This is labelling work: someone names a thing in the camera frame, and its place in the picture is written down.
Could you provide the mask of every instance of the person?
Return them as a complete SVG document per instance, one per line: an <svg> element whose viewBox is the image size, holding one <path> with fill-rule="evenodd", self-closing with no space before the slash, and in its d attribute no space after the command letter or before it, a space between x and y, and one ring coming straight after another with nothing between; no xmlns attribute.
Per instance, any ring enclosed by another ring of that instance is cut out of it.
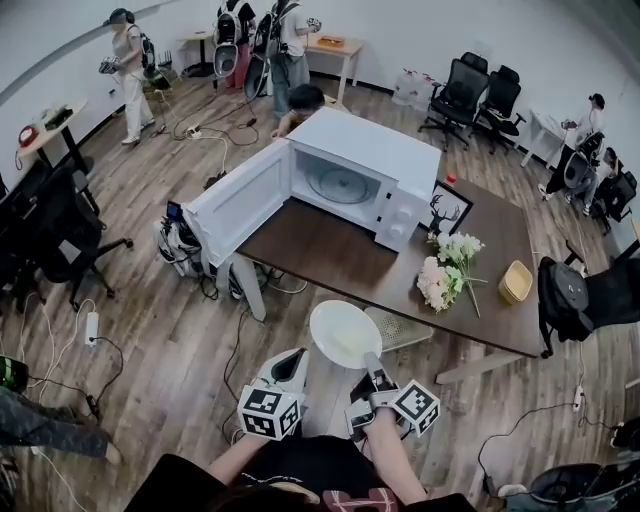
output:
<svg viewBox="0 0 640 512"><path fill-rule="evenodd" d="M142 92L142 33L134 23L133 13L122 8L113 11L106 22L115 32L113 54L120 59L118 74L122 80L127 117L127 138L122 141L125 146L138 144L140 132L155 123Z"/></svg>
<svg viewBox="0 0 640 512"><path fill-rule="evenodd" d="M428 499L391 409L376 410L375 420L365 427L371 461L350 439L303 438L300 431L298 426L282 441L245 435L214 460L208 474L184 459L164 455L125 512L474 512L460 494Z"/></svg>
<svg viewBox="0 0 640 512"><path fill-rule="evenodd" d="M613 150L613 148L607 148L604 154L604 158L595 168L595 172L589 173L588 176L582 180L582 182L574 189L569 190L564 198L568 204L571 204L571 201L578 194L584 193L584 209L582 213L585 215L591 214L591 203L593 202L593 197L596 195L596 190L600 184L606 178L613 178L618 175L618 155Z"/></svg>
<svg viewBox="0 0 640 512"><path fill-rule="evenodd" d="M289 4L298 3L294 0L278 0L276 12L280 14ZM299 85L308 84L311 79L305 55L304 38L319 30L318 26L309 26L299 5L291 8L291 11L282 18L280 41L284 45L283 52L269 56L271 80L273 81L274 111L278 119L282 119L289 112L289 92Z"/></svg>
<svg viewBox="0 0 640 512"><path fill-rule="evenodd" d="M315 112L324 107L326 100L322 89L315 85L302 84L291 91L288 102L289 112L280 119L278 128L271 133L272 139L289 135Z"/></svg>
<svg viewBox="0 0 640 512"><path fill-rule="evenodd" d="M238 46L236 69L226 80L229 89L242 89L244 87L244 79L247 76L247 69L249 69L251 53L249 33L250 30L256 28L256 13L253 12L248 2L244 2L243 0L226 0L227 12L233 12L240 1L243 2L243 5L240 7L240 11L238 11L238 19L242 27L242 36L236 43ZM218 17L220 16L222 16L222 7L218 9Z"/></svg>
<svg viewBox="0 0 640 512"><path fill-rule="evenodd" d="M564 188L564 171L569 160L576 152L576 147L584 142L590 135L604 130L604 115L602 113L605 105L604 98L602 94L596 93L593 96L589 96L589 100L591 101L591 109L580 121L566 120L562 123L564 130L575 130L575 135L572 137L568 135L568 140L565 140L560 162L549 183L547 183L546 186L542 183L538 185L538 191L544 201L548 201L553 194Z"/></svg>

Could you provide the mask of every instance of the microwave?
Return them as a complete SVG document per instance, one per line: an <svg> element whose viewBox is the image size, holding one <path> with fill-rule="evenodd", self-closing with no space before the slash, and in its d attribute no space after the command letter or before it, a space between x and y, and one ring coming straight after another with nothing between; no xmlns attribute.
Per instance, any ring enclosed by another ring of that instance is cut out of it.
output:
<svg viewBox="0 0 640 512"><path fill-rule="evenodd" d="M426 217L440 150L330 107L183 205L209 261L219 266L295 197L375 233L399 252Z"/></svg>

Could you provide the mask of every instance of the red object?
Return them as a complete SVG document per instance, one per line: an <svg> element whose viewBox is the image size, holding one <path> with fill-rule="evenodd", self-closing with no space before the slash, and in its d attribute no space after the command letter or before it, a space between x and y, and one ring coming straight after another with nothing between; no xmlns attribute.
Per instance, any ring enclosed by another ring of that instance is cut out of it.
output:
<svg viewBox="0 0 640 512"><path fill-rule="evenodd" d="M18 144L20 144L20 147L26 148L29 144L36 140L37 136L38 130L36 130L31 125L25 126L20 132L20 135L18 135Z"/></svg>

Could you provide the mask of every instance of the white plate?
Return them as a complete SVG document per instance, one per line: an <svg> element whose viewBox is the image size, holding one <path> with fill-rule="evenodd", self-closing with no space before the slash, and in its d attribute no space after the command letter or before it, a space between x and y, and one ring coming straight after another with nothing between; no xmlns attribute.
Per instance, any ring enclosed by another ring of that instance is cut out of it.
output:
<svg viewBox="0 0 640 512"><path fill-rule="evenodd" d="M382 338L373 320L353 304L328 300L318 304L309 320L311 337L322 353L334 363L359 370L365 367L364 354L382 353Z"/></svg>

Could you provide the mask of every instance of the white pants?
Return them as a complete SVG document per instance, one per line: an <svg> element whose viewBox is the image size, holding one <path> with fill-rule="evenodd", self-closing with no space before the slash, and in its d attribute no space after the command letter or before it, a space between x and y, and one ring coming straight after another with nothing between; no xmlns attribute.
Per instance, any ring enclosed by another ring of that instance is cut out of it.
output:
<svg viewBox="0 0 640 512"><path fill-rule="evenodd" d="M153 119L147 99L142 93L143 82L142 68L133 73L127 73L122 79L128 138L140 137L141 126Z"/></svg>

